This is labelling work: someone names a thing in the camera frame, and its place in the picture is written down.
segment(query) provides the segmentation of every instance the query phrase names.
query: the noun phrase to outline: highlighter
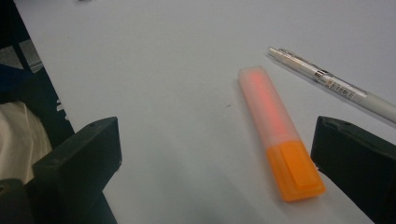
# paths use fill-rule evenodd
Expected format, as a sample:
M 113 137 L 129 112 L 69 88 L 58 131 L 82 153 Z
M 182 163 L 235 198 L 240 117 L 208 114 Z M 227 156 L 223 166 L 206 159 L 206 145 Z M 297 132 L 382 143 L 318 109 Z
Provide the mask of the highlighter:
M 239 71 L 239 84 L 285 202 L 326 191 L 271 79 L 261 66 Z

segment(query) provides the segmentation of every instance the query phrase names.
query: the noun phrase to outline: pen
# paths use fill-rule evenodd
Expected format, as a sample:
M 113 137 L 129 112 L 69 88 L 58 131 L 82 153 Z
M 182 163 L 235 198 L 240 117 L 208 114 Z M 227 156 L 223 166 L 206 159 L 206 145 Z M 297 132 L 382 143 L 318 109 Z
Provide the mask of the pen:
M 360 105 L 377 115 L 396 123 L 396 105 L 381 99 L 380 97 L 364 91 L 333 74 L 317 67 L 286 49 L 269 48 L 269 54 L 277 61 L 300 72 L 348 100 Z

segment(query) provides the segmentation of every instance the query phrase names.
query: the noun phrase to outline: cloth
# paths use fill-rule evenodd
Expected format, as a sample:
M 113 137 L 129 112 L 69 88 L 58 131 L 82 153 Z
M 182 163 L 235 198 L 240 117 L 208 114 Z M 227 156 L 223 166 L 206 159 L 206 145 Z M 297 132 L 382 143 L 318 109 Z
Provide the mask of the cloth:
M 32 164 L 51 151 L 38 117 L 22 102 L 0 105 L 0 179 L 33 178 Z
M 44 68 L 33 75 L 0 64 L 1 80 L 7 82 L 0 82 L 0 104 L 17 101 L 25 103 L 40 118 L 52 148 L 56 148 L 74 134 Z

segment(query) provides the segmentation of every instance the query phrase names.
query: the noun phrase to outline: white desk surface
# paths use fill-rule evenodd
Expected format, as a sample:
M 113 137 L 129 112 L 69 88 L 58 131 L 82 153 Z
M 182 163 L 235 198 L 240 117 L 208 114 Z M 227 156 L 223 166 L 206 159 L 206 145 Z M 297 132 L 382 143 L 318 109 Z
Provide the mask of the white desk surface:
M 283 203 L 237 84 L 262 65 L 310 150 L 317 117 L 395 125 L 279 66 L 290 49 L 396 104 L 396 1 L 15 0 L 75 131 L 117 116 L 119 223 L 370 223 L 328 191 Z

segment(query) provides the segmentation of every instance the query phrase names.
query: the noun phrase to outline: beige fabric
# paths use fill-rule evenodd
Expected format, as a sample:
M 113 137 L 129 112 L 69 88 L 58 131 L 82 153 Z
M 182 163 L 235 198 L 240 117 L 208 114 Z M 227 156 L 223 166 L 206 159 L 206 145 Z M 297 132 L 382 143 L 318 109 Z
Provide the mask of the beige fabric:
M 33 178 L 32 164 L 51 151 L 39 118 L 24 103 L 0 105 L 0 179 Z

